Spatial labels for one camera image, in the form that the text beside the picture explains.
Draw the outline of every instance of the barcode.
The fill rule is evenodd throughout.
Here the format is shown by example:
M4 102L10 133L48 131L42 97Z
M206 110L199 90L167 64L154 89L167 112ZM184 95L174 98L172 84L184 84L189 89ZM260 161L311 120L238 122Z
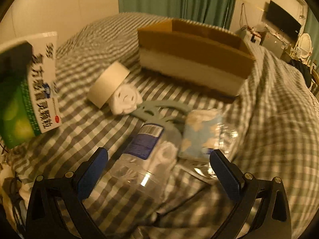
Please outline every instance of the barcode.
M151 135L154 137L159 137L162 131L163 131L163 128L161 126L144 125L139 131L139 134L146 134L146 135Z

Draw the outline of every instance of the bottle label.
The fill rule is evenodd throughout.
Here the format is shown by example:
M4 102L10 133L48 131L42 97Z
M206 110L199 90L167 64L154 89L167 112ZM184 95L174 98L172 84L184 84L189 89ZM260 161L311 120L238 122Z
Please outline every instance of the bottle label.
M164 128L156 124L145 124L136 137L130 142L124 154L136 156L146 160L160 139Z

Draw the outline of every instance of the cardboard box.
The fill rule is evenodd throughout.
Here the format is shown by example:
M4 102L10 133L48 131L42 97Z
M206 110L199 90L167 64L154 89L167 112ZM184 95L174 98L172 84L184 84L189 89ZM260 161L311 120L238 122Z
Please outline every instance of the cardboard box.
M0 135L8 148L61 125L56 42L56 32L50 32L0 46Z
M207 87L218 99L235 98L254 66L239 36L183 20L140 28L138 40L142 67Z

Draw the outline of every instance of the lemon image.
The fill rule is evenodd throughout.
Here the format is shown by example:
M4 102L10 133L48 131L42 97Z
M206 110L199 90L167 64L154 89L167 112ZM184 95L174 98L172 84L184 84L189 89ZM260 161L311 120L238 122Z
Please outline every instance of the lemon image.
M16 139L21 141L30 140L32 137L35 136L32 126L26 117L17 119L14 128L14 135Z
M17 112L18 112L19 106L18 106L18 101L16 98L13 98L7 105L7 108L4 110L3 114L3 120L12 120Z

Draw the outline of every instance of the open box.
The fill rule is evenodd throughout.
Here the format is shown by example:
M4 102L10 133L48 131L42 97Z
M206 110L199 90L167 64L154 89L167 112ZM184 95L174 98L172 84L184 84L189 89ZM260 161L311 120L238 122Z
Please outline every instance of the open box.
M209 88L226 102L254 66L243 40L220 28L171 19L138 29L138 39L142 67Z

